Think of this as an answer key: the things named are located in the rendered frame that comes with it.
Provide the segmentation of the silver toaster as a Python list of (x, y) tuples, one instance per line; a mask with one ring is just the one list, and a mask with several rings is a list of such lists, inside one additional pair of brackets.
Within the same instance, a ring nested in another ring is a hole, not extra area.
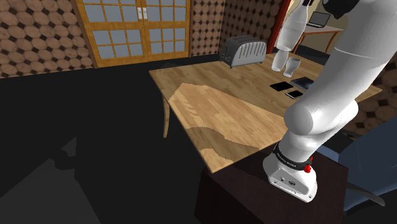
[(236, 66), (261, 64), (265, 60), (266, 52), (266, 42), (251, 36), (234, 36), (226, 40), (219, 54), (219, 60), (232, 69)]

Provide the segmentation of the dark grey tablet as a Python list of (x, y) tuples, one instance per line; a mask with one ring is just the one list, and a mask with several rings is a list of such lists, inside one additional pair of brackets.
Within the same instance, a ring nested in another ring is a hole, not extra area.
[(313, 80), (308, 77), (301, 77), (290, 81), (290, 84), (296, 88), (306, 91), (313, 84)]

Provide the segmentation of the black tablet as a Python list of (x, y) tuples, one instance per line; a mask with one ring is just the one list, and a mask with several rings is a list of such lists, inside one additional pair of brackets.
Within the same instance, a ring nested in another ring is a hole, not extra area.
[(283, 90), (287, 90), (287, 89), (293, 88), (293, 85), (287, 83), (286, 81), (282, 81), (282, 82), (279, 82), (279, 83), (271, 84), (270, 87), (273, 88), (274, 90), (280, 92), (280, 91), (283, 91)]

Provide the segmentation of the wooden table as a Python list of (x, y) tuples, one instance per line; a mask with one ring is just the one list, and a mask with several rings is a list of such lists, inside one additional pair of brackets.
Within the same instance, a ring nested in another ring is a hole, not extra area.
[(295, 100), (271, 88), (289, 81), (261, 64), (229, 67), (220, 61), (150, 71), (164, 102), (164, 127), (173, 112), (207, 168), (217, 172), (280, 141), (283, 115)]

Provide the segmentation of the wooden glazed double door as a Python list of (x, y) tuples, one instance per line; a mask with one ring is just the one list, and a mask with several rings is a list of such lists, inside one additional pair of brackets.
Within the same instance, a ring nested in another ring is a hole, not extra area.
[(94, 67), (185, 58), (192, 0), (71, 0)]

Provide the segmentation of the wooden desk with laptop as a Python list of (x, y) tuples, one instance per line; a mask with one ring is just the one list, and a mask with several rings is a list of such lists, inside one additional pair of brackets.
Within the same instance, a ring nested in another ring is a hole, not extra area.
[(323, 15), (327, 16), (327, 19), (324, 21), (324, 24), (319, 25), (313, 22), (310, 22), (312, 20), (312, 18), (316, 15), (316, 14), (320, 14), (320, 12), (314, 12), (311, 16), (311, 18), (309, 19), (309, 21), (307, 22), (307, 25), (305, 27), (305, 30), (303, 31), (300, 39), (298, 40), (298, 43), (295, 45), (294, 49), (292, 50), (292, 53), (295, 53), (297, 48), (302, 44), (302, 42), (304, 41), (305, 37), (307, 35), (313, 35), (313, 34), (326, 34), (326, 33), (332, 33), (333, 36), (330, 38), (328, 45), (326, 47), (325, 53), (328, 53), (328, 50), (330, 48), (330, 45), (332, 43), (332, 41), (334, 40), (335, 36), (342, 31), (342, 29), (340, 28), (336, 28), (336, 27), (332, 27), (329, 25), (326, 25), (329, 18), (330, 18), (330, 14), (329, 13), (323, 13)]

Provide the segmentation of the dark robot stand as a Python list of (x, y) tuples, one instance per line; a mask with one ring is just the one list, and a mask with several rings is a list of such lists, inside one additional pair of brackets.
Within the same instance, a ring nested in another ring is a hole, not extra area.
[(268, 182), (262, 162), (273, 149), (202, 171), (195, 208), (201, 224), (342, 224), (348, 169), (315, 152), (318, 189), (306, 203)]

